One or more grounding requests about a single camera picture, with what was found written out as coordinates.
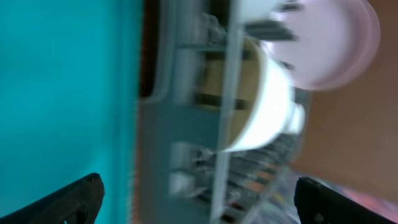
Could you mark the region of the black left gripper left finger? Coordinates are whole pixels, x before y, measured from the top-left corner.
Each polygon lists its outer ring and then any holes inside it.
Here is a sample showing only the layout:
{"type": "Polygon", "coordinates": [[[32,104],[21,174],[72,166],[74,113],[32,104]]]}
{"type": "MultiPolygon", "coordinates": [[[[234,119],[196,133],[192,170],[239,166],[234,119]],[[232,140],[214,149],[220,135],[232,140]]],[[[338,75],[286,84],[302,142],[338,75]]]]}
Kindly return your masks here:
{"type": "Polygon", "coordinates": [[[93,224],[105,195],[98,173],[88,174],[1,218],[1,224],[93,224]]]}

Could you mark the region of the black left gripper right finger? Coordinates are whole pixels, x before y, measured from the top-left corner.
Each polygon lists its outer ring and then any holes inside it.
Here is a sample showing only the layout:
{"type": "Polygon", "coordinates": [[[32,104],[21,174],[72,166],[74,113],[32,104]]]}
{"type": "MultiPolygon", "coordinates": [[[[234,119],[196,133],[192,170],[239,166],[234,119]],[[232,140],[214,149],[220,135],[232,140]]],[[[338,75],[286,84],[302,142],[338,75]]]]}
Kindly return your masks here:
{"type": "Polygon", "coordinates": [[[394,224],[309,177],[298,179],[294,205],[301,224],[394,224]]]}

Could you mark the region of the teal plastic tray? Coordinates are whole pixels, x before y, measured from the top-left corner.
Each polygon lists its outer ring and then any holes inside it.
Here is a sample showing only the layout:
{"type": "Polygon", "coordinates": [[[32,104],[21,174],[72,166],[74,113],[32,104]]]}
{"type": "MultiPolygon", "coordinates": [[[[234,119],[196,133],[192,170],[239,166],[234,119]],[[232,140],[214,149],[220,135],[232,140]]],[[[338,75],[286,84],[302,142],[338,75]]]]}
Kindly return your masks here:
{"type": "Polygon", "coordinates": [[[131,221],[143,6],[1,1],[1,215],[96,172],[131,221]]]}

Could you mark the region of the white bowl with peanuts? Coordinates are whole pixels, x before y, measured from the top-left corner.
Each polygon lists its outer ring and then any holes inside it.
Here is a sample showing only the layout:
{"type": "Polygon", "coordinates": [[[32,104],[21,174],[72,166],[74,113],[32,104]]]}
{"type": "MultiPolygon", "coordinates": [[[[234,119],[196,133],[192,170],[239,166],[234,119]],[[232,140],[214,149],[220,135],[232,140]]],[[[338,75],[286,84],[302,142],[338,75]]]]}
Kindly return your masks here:
{"type": "Polygon", "coordinates": [[[245,36],[236,90],[239,105],[229,120],[227,142],[217,150],[247,151],[266,146],[282,134],[298,135],[305,124],[305,109],[295,102],[290,72],[252,37],[245,36]]]}

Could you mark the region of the grey dishwasher rack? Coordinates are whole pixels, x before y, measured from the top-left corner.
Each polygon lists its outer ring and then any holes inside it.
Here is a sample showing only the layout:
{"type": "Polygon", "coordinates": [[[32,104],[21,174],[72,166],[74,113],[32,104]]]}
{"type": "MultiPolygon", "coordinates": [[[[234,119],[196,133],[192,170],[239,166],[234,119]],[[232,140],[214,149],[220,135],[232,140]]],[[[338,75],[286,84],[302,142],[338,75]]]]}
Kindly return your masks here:
{"type": "MultiPolygon", "coordinates": [[[[244,23],[241,1],[146,1],[139,122],[142,223],[251,223],[295,154],[301,133],[224,152],[245,36],[291,41],[269,15],[244,23]]],[[[274,9],[287,9],[285,2],[274,9]]],[[[276,59],[288,71],[290,65],[276,59]]]]}

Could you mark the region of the grey bowl with rice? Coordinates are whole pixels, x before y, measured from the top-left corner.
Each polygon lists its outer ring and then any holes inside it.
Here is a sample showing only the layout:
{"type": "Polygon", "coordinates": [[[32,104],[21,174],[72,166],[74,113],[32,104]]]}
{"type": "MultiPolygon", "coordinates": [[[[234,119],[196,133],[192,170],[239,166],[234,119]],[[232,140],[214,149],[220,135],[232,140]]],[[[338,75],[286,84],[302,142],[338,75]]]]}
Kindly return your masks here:
{"type": "Polygon", "coordinates": [[[242,21],[249,23],[264,20],[281,4],[282,0],[242,0],[240,3],[242,21]]]}

